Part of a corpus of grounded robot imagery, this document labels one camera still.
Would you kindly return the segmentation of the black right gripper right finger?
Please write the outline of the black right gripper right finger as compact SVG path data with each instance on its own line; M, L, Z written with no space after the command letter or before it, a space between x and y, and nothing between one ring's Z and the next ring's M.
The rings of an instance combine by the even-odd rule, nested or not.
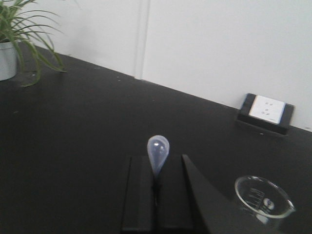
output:
M200 212L185 168L186 154L172 155L159 177L157 231L160 234L211 234L207 218Z

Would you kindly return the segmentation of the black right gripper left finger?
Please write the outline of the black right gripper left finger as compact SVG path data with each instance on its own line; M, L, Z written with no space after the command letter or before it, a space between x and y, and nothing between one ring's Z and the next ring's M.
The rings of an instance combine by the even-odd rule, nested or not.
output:
M147 156L129 160L120 232L151 234L154 231L154 177Z

